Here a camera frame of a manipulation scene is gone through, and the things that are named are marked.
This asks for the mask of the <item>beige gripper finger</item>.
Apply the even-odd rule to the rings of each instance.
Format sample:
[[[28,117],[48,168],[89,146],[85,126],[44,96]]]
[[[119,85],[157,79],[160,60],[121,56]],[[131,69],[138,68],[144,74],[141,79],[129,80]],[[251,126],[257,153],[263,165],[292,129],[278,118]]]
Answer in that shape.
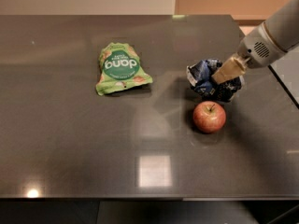
[[[249,58],[244,58],[239,54],[233,54],[222,66],[211,76],[217,84],[243,76],[248,67]]]

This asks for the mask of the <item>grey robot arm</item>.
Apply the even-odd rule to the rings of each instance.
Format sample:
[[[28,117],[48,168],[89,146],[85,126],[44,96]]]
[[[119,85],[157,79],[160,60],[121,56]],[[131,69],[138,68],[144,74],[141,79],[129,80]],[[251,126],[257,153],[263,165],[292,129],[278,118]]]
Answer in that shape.
[[[212,79],[221,84],[243,76],[248,68],[266,67],[299,44],[299,0],[291,0],[240,42]]]

